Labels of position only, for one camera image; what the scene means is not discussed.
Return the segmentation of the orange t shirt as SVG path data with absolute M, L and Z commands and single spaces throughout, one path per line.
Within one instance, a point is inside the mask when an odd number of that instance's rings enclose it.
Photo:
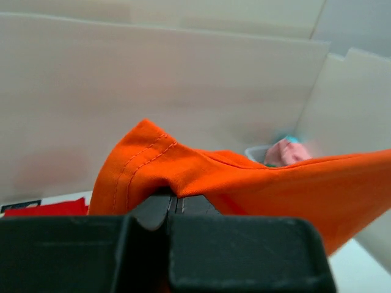
M 222 214 L 305 219 L 333 254 L 390 209 L 390 151 L 269 168 L 231 151 L 184 146 L 142 120 L 103 164 L 89 214 L 127 213 L 162 187 L 180 198 L 203 195 Z

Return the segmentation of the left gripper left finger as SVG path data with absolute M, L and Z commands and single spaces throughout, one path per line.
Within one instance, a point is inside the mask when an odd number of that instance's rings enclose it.
M 133 218 L 143 229 L 157 230 L 165 221 L 171 206 L 171 189 L 163 187 L 133 209 Z

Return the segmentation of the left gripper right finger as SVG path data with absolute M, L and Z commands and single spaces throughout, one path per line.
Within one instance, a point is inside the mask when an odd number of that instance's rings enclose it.
M 175 216 L 215 216 L 221 213 L 205 198 L 204 195 L 191 197 L 171 197 L 170 217 Z

